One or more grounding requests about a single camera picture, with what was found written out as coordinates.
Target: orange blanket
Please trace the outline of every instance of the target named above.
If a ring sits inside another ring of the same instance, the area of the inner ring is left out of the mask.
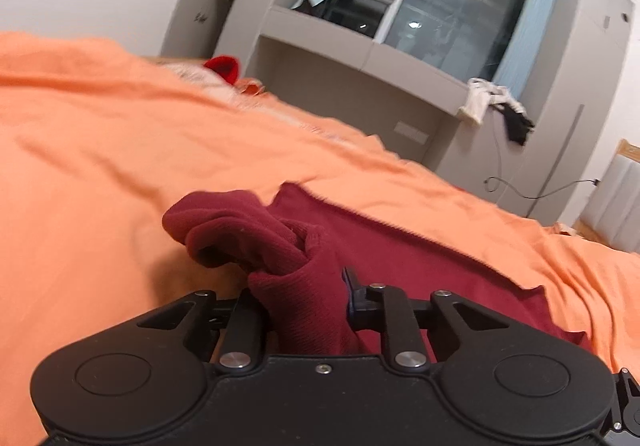
[[[297,181],[544,285],[556,324],[586,331],[611,368],[640,372],[640,256],[550,235],[272,96],[248,108],[216,94],[234,96],[111,42],[0,34],[0,444],[44,436],[29,379],[49,352],[193,289],[236,293],[242,275],[196,266],[162,230],[162,213],[201,189],[268,203]]]

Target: crumpled maroon cloth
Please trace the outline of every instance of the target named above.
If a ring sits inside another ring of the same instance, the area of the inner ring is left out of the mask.
[[[346,318],[342,269],[364,285],[385,283],[416,299],[447,289],[508,317],[589,349],[584,333],[551,320],[542,287],[522,290],[471,257],[325,203],[285,183],[269,207],[249,191],[191,193],[162,225],[207,267],[239,263],[270,314],[284,353],[377,352],[380,337],[356,336]]]

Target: red cloth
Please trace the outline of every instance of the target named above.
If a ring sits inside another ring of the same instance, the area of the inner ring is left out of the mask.
[[[356,213],[286,183],[269,207],[253,193],[191,193],[167,211],[164,228],[198,262],[230,261],[250,271],[282,352],[349,354],[380,350],[371,331],[350,330],[342,268],[364,284],[386,283],[410,298],[447,289],[558,338],[588,348],[584,333],[551,321],[542,287],[525,291],[476,260]]]
[[[229,84],[235,84],[240,77],[240,61],[233,56],[211,58],[204,67],[213,70]]]

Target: wooden bed frame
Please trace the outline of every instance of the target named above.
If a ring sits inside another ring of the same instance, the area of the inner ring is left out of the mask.
[[[618,144],[616,155],[622,155],[623,157],[640,163],[640,147],[632,145],[626,139],[622,139]],[[596,241],[598,243],[601,243],[602,245],[610,247],[610,245],[604,238],[602,238],[596,231],[591,229],[580,218],[578,218],[578,220],[574,223],[574,229],[581,237],[586,238],[587,240]]]

